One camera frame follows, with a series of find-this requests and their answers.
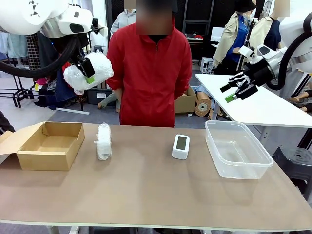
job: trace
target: white bubble wrap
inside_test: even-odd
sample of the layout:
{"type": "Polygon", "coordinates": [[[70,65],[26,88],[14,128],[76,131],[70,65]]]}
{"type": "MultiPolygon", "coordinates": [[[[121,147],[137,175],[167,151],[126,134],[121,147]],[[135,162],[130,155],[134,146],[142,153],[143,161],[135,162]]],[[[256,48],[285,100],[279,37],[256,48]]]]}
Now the white bubble wrap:
{"type": "Polygon", "coordinates": [[[112,155],[111,127],[103,123],[97,129],[97,157],[99,160],[106,160],[112,155]]]}
{"type": "Polygon", "coordinates": [[[102,52],[92,52],[86,57],[89,58],[94,68],[94,82],[89,84],[81,72],[75,65],[66,68],[64,72],[64,80],[74,89],[78,95],[83,95],[85,90],[92,89],[94,86],[103,83],[114,75],[112,63],[102,52]]]}

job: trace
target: device screen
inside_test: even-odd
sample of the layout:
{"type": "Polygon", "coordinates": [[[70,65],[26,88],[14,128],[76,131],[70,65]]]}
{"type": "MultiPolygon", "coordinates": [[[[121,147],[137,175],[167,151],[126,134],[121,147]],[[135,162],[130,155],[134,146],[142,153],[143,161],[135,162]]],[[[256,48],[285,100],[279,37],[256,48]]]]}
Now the device screen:
{"type": "Polygon", "coordinates": [[[176,148],[178,150],[185,150],[185,147],[186,147],[186,137],[179,136],[177,139],[176,148]]]}

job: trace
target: red sleeve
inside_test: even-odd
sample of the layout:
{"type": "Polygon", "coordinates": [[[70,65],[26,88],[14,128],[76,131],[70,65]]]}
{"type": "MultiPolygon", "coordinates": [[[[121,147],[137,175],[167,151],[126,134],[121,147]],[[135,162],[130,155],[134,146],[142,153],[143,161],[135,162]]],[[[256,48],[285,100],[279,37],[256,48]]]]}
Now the red sleeve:
{"type": "Polygon", "coordinates": [[[186,43],[181,70],[175,83],[175,99],[182,96],[189,88],[189,82],[192,77],[192,54],[189,43],[186,43]]]}
{"type": "Polygon", "coordinates": [[[110,40],[107,58],[112,63],[114,75],[109,78],[106,83],[112,88],[112,90],[123,88],[124,50],[122,45],[122,35],[120,35],[119,31],[117,31],[110,40]]]}

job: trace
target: navy shirt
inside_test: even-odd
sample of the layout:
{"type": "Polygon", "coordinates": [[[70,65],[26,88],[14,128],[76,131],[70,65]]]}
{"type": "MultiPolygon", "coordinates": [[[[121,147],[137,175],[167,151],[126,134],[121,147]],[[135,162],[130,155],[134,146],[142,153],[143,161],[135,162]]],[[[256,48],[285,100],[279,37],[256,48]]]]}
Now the navy shirt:
{"type": "Polygon", "coordinates": [[[280,22],[278,20],[273,19],[273,23],[271,28],[264,39],[264,45],[268,46],[271,50],[276,51],[278,48],[278,44],[282,41],[281,34],[279,32],[280,22]]]}
{"type": "Polygon", "coordinates": [[[248,33],[248,27],[245,25],[245,18],[242,15],[238,15],[238,33],[234,41],[234,44],[226,54],[225,59],[232,60],[236,63],[239,62],[240,54],[233,53],[233,49],[242,47],[244,45],[246,36],[248,33]]]}

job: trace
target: robot logo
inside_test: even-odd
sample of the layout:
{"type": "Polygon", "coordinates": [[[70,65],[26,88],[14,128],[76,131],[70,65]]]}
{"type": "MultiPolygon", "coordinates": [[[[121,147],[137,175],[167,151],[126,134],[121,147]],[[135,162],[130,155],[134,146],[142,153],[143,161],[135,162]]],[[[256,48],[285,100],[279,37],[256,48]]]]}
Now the robot logo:
{"type": "Polygon", "coordinates": [[[29,5],[31,4],[34,10],[34,12],[30,16],[37,15],[38,17],[40,17],[40,15],[36,12],[36,7],[38,6],[38,3],[35,3],[34,1],[30,1],[28,4],[29,5]]]}

